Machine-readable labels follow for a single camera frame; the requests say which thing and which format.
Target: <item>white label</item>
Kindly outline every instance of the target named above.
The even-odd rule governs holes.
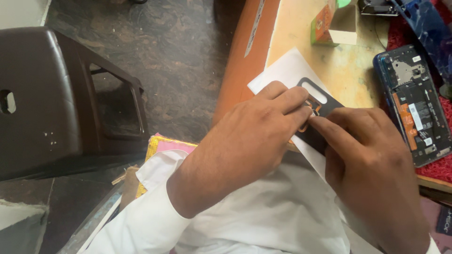
[[[416,129],[418,131],[423,130],[424,127],[422,126],[421,118],[419,117],[418,111],[416,110],[416,106],[414,103],[408,105],[410,108],[411,116],[413,117],[414,124],[416,125]]]
[[[413,62],[419,62],[421,60],[421,56],[415,56],[413,57]]]
[[[424,139],[424,142],[425,142],[425,145],[426,145],[426,146],[429,146],[429,145],[433,144],[432,138],[430,138],[430,137]]]
[[[246,46],[245,56],[246,57],[253,46],[254,37],[256,35],[257,26],[259,25],[260,16],[262,15],[262,9],[264,9],[265,0],[260,0],[259,8],[257,9],[256,19],[254,20],[253,30],[251,30],[250,39],[248,41],[248,45]]]

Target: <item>hand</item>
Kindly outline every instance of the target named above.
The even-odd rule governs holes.
[[[302,106],[308,96],[302,87],[287,89],[274,81],[237,104],[168,180],[176,211],[192,218],[275,169],[289,139],[312,114]]]
[[[428,224],[420,209],[410,150],[377,108],[337,108],[309,123],[328,142],[326,180],[389,254],[425,254]]]

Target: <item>opened smartphone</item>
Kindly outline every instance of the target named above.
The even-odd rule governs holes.
[[[406,45],[376,55],[373,66],[415,167],[450,154],[451,132],[424,55]]]

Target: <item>table top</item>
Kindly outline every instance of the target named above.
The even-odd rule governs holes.
[[[380,81],[373,70],[372,60],[375,55],[386,51],[389,22],[383,18],[360,16],[357,45],[311,45],[311,21],[326,3],[327,0],[281,0],[266,67],[296,46],[342,105],[378,107]]]

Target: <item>white shirt sleeve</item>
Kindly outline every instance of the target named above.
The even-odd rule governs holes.
[[[441,252],[439,252],[438,246],[436,246],[436,243],[432,237],[430,237],[430,246],[428,247],[426,254],[441,254]]]
[[[166,192],[166,181],[130,203],[93,239],[83,254],[169,252],[189,225]]]

